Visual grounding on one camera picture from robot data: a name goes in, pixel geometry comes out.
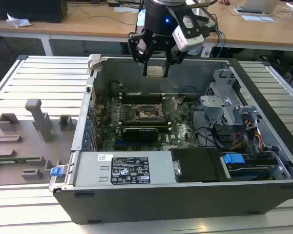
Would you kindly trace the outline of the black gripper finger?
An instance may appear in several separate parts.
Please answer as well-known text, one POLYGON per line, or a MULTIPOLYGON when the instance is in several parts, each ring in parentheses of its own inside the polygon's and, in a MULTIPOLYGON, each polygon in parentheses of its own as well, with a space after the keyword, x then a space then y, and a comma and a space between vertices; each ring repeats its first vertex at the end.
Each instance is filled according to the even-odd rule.
POLYGON ((142 34, 130 32, 128 34, 128 45, 134 61, 143 65, 142 75, 146 77, 149 59, 146 54, 147 45, 142 38, 142 34))
POLYGON ((164 77, 168 76, 169 68, 172 65, 180 64, 186 56, 186 52, 181 52, 178 50, 175 54, 172 54, 170 49, 166 50, 166 62, 163 68, 164 77))

